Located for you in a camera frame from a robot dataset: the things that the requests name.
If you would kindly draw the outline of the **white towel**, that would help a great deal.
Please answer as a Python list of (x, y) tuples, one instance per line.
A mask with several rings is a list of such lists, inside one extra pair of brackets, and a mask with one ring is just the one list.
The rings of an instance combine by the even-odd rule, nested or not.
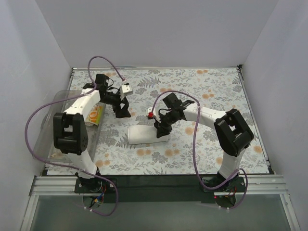
[(147, 125), (133, 125), (128, 128), (129, 144), (152, 144), (157, 142), (167, 142), (170, 135), (160, 138), (156, 137), (157, 129)]

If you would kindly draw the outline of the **orange patterned towel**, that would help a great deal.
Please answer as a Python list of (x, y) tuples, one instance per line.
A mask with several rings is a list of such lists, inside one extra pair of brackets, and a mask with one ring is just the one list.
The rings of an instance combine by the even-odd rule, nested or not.
[(103, 116), (104, 104), (97, 103), (90, 111), (89, 115), (85, 120), (86, 126), (99, 126), (100, 120)]

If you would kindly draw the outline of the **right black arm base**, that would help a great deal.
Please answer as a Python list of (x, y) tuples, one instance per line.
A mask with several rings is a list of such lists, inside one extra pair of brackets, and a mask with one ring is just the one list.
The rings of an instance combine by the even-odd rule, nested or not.
[(201, 183), (199, 183), (199, 188), (206, 196), (205, 200), (202, 201), (203, 204), (215, 205), (226, 210), (235, 208), (243, 200), (237, 201), (237, 194), (243, 193), (245, 195), (247, 190), (243, 177), (238, 175), (219, 188), (209, 190)]

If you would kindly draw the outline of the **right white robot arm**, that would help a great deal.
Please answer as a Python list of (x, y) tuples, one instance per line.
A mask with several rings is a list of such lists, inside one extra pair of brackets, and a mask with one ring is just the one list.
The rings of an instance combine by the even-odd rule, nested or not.
[(189, 96), (188, 100), (182, 102), (177, 98), (176, 93), (176, 90), (165, 92), (166, 97), (163, 99), (167, 107), (165, 114), (156, 112), (154, 106), (149, 108), (147, 116), (155, 120), (157, 138), (170, 134), (172, 125), (180, 120), (195, 122), (192, 142), (192, 154), (195, 156), (197, 127), (201, 124), (213, 129), (224, 152), (222, 165), (215, 177), (217, 185), (199, 181), (206, 190), (219, 188), (223, 191), (231, 190), (235, 186), (242, 156), (254, 139), (253, 132), (237, 109), (218, 111), (202, 107), (193, 96)]

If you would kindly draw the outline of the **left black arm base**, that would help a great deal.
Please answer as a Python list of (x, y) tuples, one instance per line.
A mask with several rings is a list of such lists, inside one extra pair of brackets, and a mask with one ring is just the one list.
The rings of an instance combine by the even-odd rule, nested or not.
[(99, 208), (104, 203), (104, 196), (107, 193), (115, 193), (115, 188), (113, 184), (102, 179), (78, 177), (74, 193), (82, 194), (84, 206), (94, 209)]

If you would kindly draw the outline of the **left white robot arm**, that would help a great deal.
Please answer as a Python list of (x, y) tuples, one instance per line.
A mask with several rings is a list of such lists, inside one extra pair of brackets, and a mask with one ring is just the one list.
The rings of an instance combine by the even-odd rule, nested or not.
[(87, 83), (81, 91), (81, 97), (64, 112), (53, 116), (53, 144), (62, 153), (67, 154), (74, 167), (80, 169), (77, 178), (82, 186), (91, 192), (102, 188), (99, 169), (92, 161), (88, 146), (88, 133), (85, 119), (97, 103), (111, 105), (116, 118), (131, 117), (126, 96), (133, 93), (132, 87), (124, 80), (116, 92), (108, 86), (111, 79), (97, 74), (94, 83)]

